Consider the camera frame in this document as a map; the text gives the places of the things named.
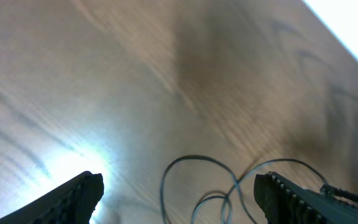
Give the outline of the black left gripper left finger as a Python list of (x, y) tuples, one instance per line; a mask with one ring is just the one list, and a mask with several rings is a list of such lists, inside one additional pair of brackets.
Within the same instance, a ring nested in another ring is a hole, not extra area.
[(0, 218), (0, 224), (89, 223), (103, 195), (103, 176), (84, 171), (30, 204)]

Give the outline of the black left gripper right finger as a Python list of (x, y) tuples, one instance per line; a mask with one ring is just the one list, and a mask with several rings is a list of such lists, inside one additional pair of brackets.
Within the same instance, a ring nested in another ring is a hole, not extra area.
[(254, 198), (269, 223), (358, 223), (358, 195), (329, 184), (314, 192), (276, 172), (258, 174)]

